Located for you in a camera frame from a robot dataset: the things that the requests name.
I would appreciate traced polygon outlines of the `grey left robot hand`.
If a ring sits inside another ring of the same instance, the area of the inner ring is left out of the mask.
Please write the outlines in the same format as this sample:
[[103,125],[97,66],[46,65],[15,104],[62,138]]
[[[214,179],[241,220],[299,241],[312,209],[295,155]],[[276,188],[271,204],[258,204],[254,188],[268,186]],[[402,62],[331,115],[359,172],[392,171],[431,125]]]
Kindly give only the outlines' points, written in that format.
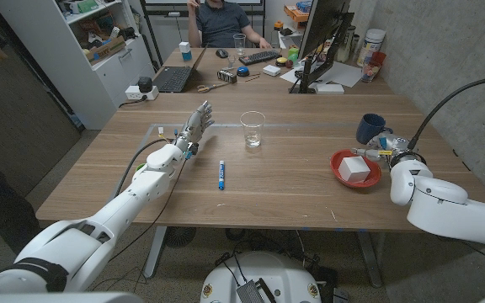
[[184,123],[174,142],[174,145],[183,153],[189,150],[191,144],[198,143],[205,129],[214,124],[214,120],[211,119],[211,112],[212,106],[205,101]]

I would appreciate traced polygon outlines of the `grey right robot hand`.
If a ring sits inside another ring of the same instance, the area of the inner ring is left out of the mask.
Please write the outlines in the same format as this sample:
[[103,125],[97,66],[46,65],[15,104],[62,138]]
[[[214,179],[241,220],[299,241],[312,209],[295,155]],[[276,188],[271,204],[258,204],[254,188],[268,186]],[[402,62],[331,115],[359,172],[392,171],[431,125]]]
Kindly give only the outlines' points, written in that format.
[[383,131],[371,138],[365,148],[351,148],[349,151],[353,155],[366,157],[373,162],[380,160],[390,162],[395,156],[407,150],[408,143],[409,140],[401,136]]

